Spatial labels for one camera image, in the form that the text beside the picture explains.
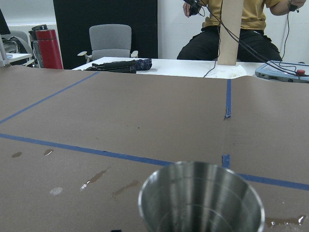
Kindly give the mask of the steel jigger measuring cup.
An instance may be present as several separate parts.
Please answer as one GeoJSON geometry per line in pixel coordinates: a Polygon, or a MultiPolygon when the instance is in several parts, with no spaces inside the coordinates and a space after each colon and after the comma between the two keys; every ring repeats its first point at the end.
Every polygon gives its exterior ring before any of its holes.
{"type": "Polygon", "coordinates": [[[261,232],[265,211],[255,189],[230,169],[179,161],[153,172],[138,198],[149,232],[261,232]]]}

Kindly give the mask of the folded dark umbrella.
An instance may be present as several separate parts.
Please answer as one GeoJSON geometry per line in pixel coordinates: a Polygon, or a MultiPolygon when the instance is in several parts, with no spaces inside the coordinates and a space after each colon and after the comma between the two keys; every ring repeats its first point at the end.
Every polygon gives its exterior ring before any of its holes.
{"type": "Polygon", "coordinates": [[[148,71],[152,67],[152,59],[134,59],[130,61],[114,61],[102,64],[95,64],[85,69],[85,71],[103,71],[115,73],[136,73],[137,71],[148,71]]]}

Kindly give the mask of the white crumpled cloth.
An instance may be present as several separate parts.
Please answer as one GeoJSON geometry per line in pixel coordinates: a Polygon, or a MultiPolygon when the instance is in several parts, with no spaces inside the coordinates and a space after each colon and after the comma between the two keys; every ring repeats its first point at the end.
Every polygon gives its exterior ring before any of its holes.
{"type": "Polygon", "coordinates": [[[247,75],[241,65],[219,65],[216,60],[213,63],[203,78],[235,79],[247,75]]]}

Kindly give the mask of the grey office chair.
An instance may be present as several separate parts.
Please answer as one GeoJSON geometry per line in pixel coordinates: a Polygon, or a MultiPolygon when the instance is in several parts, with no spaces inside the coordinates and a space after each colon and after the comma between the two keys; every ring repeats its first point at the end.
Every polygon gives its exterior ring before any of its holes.
{"type": "Polygon", "coordinates": [[[129,25],[103,24],[89,28],[91,55],[82,51],[78,56],[84,56],[86,62],[102,57],[137,58],[139,52],[131,51],[132,29],[129,25]]]}

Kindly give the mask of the person in yellow shirt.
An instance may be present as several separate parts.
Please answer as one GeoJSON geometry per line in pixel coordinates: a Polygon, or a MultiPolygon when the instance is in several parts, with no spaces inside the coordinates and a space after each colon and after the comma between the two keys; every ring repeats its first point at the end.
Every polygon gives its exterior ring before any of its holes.
{"type": "Polygon", "coordinates": [[[220,58],[223,44],[221,35],[226,32],[237,43],[237,59],[242,62],[281,61],[276,45],[265,35],[268,8],[275,16],[287,15],[305,5],[303,0],[245,0],[241,5],[241,21],[237,33],[228,26],[223,18],[222,0],[186,0],[183,11],[186,17],[199,13],[203,7],[209,16],[202,23],[201,32],[192,37],[179,52],[179,60],[206,60],[220,58]]]}

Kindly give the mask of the red thermos bottle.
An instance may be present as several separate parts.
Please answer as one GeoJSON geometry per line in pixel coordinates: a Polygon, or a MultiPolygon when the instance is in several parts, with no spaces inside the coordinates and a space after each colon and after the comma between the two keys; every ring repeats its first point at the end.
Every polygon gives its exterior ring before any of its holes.
{"type": "Polygon", "coordinates": [[[34,50],[39,66],[48,69],[63,69],[56,31],[47,25],[38,25],[31,29],[34,50]]]}

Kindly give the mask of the teach pendant with red button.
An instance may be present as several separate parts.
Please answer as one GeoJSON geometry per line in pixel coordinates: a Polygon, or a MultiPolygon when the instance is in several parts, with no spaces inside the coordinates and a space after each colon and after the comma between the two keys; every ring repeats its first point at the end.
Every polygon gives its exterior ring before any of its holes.
{"type": "Polygon", "coordinates": [[[271,60],[258,67],[255,75],[268,80],[308,84],[309,65],[271,60]]]}

